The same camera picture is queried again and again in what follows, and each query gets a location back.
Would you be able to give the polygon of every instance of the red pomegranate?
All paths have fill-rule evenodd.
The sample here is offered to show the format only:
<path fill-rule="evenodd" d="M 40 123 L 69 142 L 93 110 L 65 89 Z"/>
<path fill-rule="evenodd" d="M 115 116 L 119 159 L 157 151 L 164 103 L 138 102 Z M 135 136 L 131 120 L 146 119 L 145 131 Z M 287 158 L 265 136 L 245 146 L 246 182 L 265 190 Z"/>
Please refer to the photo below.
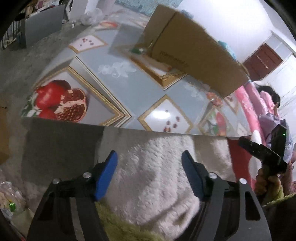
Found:
<path fill-rule="evenodd" d="M 61 101 L 61 96 L 65 94 L 65 91 L 66 90 L 61 85 L 54 82 L 41 86 L 36 90 L 38 96 L 35 100 L 35 105 L 39 109 L 57 106 Z"/>
<path fill-rule="evenodd" d="M 85 93 L 81 89 L 67 90 L 54 113 L 60 121 L 80 121 L 86 113 Z"/>
<path fill-rule="evenodd" d="M 54 113 L 54 111 L 52 109 L 43 109 L 40 114 L 39 114 L 40 118 L 43 119 L 50 119 L 50 120 L 56 120 L 57 117 Z"/>

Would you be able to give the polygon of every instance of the metal screw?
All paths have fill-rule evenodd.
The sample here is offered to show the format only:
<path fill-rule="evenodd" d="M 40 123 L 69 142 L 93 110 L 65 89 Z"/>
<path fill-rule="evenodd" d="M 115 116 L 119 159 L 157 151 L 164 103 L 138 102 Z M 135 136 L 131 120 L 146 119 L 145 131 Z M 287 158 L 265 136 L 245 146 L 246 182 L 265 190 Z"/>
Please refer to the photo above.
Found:
<path fill-rule="evenodd" d="M 240 179 L 239 179 L 239 182 L 240 182 L 241 184 L 247 184 L 247 180 L 244 179 L 244 178 L 240 178 Z"/>
<path fill-rule="evenodd" d="M 60 182 L 59 178 L 55 178 L 55 179 L 52 180 L 53 184 L 59 184 L 59 182 Z"/>
<path fill-rule="evenodd" d="M 91 173 L 90 172 L 85 172 L 83 173 L 83 178 L 90 178 L 91 177 Z"/>
<path fill-rule="evenodd" d="M 216 179 L 217 178 L 217 174 L 216 173 L 213 173 L 213 172 L 210 172 L 209 173 L 209 178 Z"/>

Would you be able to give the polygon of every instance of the concrete floor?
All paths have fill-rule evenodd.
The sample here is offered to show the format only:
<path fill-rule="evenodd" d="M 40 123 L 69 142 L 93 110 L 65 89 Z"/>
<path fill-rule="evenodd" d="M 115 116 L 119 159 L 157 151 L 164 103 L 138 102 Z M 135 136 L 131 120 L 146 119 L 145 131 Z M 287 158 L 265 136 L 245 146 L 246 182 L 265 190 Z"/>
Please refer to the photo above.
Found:
<path fill-rule="evenodd" d="M 22 49 L 13 43 L 0 52 L 0 100 L 8 107 L 11 157 L 0 166 L 34 212 L 53 178 L 73 178 L 94 163 L 95 146 L 103 127 L 35 118 L 22 119 L 26 97 L 46 65 L 68 46 L 85 26 L 62 30 Z"/>

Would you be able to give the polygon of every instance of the white fur blanket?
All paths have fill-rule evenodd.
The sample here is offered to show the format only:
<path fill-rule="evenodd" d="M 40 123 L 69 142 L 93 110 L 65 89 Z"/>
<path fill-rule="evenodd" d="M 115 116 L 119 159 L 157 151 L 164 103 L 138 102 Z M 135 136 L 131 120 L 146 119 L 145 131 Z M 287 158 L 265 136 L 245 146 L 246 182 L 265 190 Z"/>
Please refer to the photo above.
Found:
<path fill-rule="evenodd" d="M 224 137 L 189 136 L 107 127 L 96 162 L 111 150 L 118 166 L 105 196 L 124 220 L 167 239 L 179 237 L 199 210 L 181 164 L 188 150 L 208 171 L 235 181 Z"/>

